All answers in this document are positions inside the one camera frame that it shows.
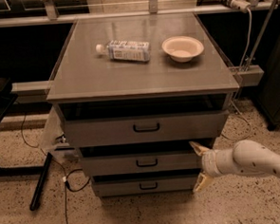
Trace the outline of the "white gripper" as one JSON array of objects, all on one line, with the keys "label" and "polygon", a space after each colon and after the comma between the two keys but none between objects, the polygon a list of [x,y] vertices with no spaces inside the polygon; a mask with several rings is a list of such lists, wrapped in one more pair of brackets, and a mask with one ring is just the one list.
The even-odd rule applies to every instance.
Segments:
[{"label": "white gripper", "polygon": [[203,191],[208,187],[213,182],[213,177],[220,177],[230,173],[228,150],[209,150],[209,148],[194,141],[190,141],[190,145],[197,155],[202,156],[202,169],[204,171],[200,172],[197,177],[194,186],[196,192]]}]

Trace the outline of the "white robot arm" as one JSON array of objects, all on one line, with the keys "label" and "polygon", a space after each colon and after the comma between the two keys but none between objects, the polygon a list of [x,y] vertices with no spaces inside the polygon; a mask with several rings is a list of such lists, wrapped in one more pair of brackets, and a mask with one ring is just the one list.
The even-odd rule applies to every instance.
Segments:
[{"label": "white robot arm", "polygon": [[190,141],[196,154],[201,158],[200,173],[196,181],[196,191],[209,186],[214,177],[228,174],[280,178],[280,156],[265,145],[253,140],[238,141],[233,148],[225,150],[209,149],[198,142]]}]

